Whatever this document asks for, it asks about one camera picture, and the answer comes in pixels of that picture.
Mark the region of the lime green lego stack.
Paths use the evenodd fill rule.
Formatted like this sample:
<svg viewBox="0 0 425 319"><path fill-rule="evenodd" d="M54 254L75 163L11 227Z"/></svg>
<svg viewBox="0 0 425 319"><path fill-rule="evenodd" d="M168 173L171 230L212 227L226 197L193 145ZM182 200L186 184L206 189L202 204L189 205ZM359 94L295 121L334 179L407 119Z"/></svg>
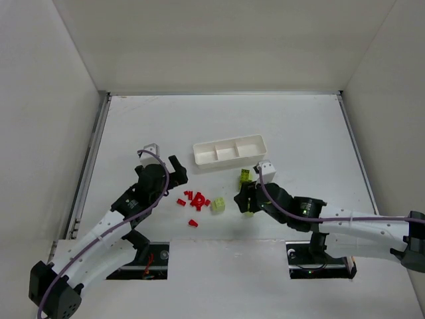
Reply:
<svg viewBox="0 0 425 319"><path fill-rule="evenodd" d="M241 189L243 183L250 183L252 182L252 173L249 169L241 169L239 182L238 182L238 189Z"/></svg>

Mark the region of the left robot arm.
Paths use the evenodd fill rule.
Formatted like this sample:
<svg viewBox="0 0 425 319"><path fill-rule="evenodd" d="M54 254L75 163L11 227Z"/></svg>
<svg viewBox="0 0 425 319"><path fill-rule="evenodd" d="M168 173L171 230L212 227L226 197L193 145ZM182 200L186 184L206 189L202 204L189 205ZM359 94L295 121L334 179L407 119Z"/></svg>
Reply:
<svg viewBox="0 0 425 319"><path fill-rule="evenodd" d="M66 253L49 263L42 261L30 272L29 298L37 305L37 318L70 318L87 290L149 250L149 240L136 227L169 194L188 182L187 170L169 156L169 172L158 155L135 168L137 183L130 186L100 221Z"/></svg>

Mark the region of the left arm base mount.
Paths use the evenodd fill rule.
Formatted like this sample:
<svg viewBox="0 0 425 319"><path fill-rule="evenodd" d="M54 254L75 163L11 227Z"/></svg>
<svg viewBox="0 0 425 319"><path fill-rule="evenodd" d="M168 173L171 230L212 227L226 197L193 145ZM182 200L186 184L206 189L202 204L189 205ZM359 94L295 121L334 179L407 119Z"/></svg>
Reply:
<svg viewBox="0 0 425 319"><path fill-rule="evenodd" d="M145 252L113 272L107 280L167 280L170 242L152 242Z"/></svg>

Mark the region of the lime green lego brick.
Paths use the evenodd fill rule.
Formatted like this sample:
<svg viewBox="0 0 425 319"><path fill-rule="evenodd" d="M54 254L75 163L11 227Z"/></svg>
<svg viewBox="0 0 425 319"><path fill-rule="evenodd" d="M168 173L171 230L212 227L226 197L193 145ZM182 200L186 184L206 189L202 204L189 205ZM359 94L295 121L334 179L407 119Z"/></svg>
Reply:
<svg viewBox="0 0 425 319"><path fill-rule="evenodd" d="M247 211L244 213L245 218L252 218L254 216L254 213L251 211Z"/></svg>

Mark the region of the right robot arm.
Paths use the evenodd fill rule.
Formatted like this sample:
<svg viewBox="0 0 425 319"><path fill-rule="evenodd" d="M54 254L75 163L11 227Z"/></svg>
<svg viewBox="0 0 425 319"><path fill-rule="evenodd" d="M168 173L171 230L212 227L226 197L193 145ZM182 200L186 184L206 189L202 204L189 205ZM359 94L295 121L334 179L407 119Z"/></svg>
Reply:
<svg viewBox="0 0 425 319"><path fill-rule="evenodd" d="M291 196L275 183L243 183L234 196L240 212L263 211L278 223L311 233L309 253L317 264L329 259L365 257L399 263L424 272L424 214L369 215L332 207L321 199Z"/></svg>

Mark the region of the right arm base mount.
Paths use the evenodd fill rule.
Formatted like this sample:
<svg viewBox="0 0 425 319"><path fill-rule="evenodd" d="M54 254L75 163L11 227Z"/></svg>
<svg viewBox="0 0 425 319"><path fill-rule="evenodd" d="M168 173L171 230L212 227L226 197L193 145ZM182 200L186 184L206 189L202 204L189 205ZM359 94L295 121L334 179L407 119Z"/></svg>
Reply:
<svg viewBox="0 0 425 319"><path fill-rule="evenodd" d="M309 251L308 241L286 242L288 270L290 278L300 280L313 279L349 279L357 274L357 265L353 258L334 259L328 254L313 255Z"/></svg>

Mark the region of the pale green lego brick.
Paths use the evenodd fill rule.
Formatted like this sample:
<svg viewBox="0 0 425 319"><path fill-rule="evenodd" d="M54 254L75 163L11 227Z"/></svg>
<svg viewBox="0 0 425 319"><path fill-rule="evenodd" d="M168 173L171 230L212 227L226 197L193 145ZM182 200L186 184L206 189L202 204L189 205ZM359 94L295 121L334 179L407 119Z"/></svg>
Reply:
<svg viewBox="0 0 425 319"><path fill-rule="evenodd" d="M211 203L211 209L215 213L221 213L225 210L226 204L223 197L215 198Z"/></svg>

